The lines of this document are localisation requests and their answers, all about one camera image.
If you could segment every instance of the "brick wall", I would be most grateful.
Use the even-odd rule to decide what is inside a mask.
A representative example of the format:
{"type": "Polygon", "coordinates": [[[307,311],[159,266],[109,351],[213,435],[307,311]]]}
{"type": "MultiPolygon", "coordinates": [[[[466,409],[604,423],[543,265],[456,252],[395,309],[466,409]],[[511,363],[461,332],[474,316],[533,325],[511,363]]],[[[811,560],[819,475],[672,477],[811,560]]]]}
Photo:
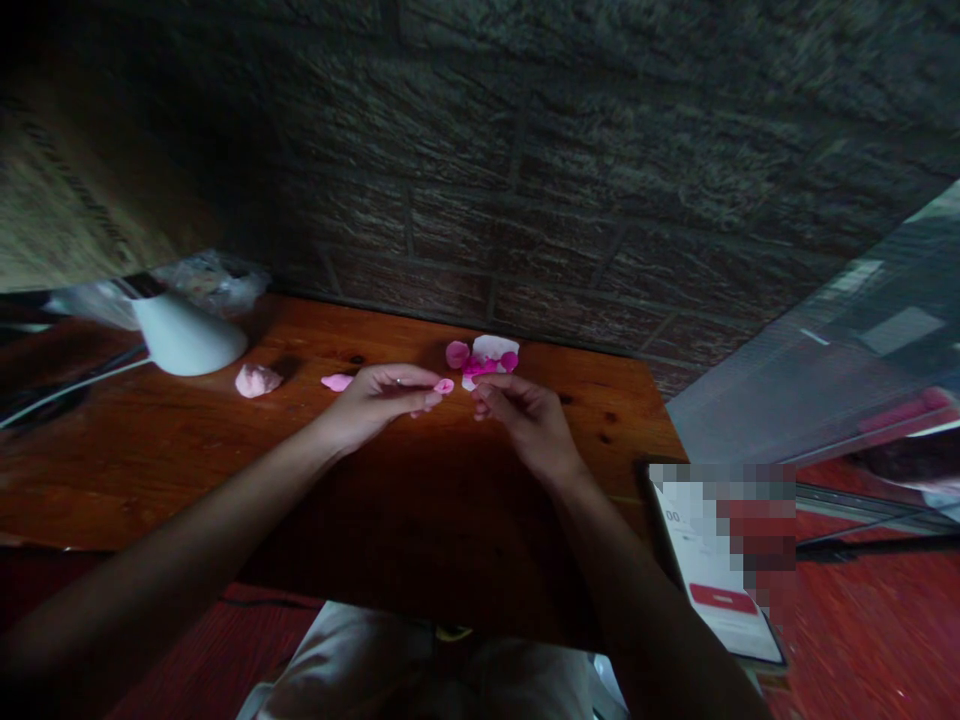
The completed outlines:
{"type": "Polygon", "coordinates": [[[960,176],[943,0],[101,0],[281,291],[645,359],[666,397],[960,176]]]}

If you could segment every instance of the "pink petal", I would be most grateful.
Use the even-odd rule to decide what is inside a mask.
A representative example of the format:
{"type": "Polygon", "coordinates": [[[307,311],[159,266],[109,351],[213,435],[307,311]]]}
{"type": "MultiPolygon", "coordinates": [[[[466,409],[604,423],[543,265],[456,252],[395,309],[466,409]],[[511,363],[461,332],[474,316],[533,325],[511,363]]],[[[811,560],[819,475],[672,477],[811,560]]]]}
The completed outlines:
{"type": "Polygon", "coordinates": [[[327,375],[326,377],[320,378],[320,382],[334,392],[343,392],[350,387],[350,383],[353,382],[353,375],[344,375],[343,373],[327,375]]]}
{"type": "Polygon", "coordinates": [[[504,353],[500,356],[500,364],[503,365],[503,369],[507,372],[513,372],[517,369],[517,365],[520,364],[520,358],[516,353],[504,353]]]}
{"type": "Polygon", "coordinates": [[[240,368],[240,374],[237,375],[235,385],[241,395],[254,398],[273,392],[280,387],[282,382],[283,378],[270,368],[246,363],[240,368]]]}
{"type": "Polygon", "coordinates": [[[470,346],[459,340],[454,340],[447,345],[447,365],[454,370],[463,367],[464,361],[470,357],[470,346]]]}

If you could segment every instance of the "white lamp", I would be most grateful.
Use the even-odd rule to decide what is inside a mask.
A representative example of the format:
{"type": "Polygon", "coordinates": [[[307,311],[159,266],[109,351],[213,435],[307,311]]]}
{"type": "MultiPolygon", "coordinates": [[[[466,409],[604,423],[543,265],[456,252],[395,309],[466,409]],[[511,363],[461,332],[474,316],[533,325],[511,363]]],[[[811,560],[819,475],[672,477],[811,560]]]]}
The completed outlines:
{"type": "Polygon", "coordinates": [[[226,367],[247,349],[240,328],[170,290],[130,303],[150,358],[171,375],[206,375],[226,367]]]}

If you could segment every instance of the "wooden table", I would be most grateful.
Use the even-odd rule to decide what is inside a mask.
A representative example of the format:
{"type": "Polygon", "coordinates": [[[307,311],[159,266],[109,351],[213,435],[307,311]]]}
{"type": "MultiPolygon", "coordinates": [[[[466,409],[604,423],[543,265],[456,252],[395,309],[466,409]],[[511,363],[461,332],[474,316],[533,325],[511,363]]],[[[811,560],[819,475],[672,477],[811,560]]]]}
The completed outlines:
{"type": "MultiPolygon", "coordinates": [[[[333,401],[323,375],[413,362],[456,378],[432,413],[397,420],[344,460],[261,546],[240,580],[583,648],[599,635],[549,501],[502,427],[472,418],[444,348],[479,333],[267,296],[240,361],[196,378],[148,365],[93,387],[78,409],[24,437],[0,434],[7,543],[119,550],[230,477],[333,401]],[[254,400],[242,362],[287,381],[254,400]]],[[[0,349],[0,392],[75,377],[140,342],[68,320],[0,349]]],[[[600,484],[644,540],[634,462],[686,459],[646,366],[521,343],[519,374],[554,388],[600,484]]]]}

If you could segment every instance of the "black cable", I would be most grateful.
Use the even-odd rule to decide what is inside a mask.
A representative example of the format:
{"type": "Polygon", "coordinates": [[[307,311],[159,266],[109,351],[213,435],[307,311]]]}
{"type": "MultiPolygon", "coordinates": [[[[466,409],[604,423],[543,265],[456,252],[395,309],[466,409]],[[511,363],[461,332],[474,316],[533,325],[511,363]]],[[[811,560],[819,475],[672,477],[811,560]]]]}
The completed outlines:
{"type": "Polygon", "coordinates": [[[291,610],[312,610],[313,612],[320,612],[323,605],[308,605],[306,603],[297,602],[296,600],[286,600],[284,598],[263,598],[261,600],[234,600],[233,598],[223,597],[222,595],[217,598],[219,602],[222,602],[224,605],[232,605],[233,607],[242,607],[242,608],[253,608],[253,607],[282,607],[289,608],[291,610]]]}

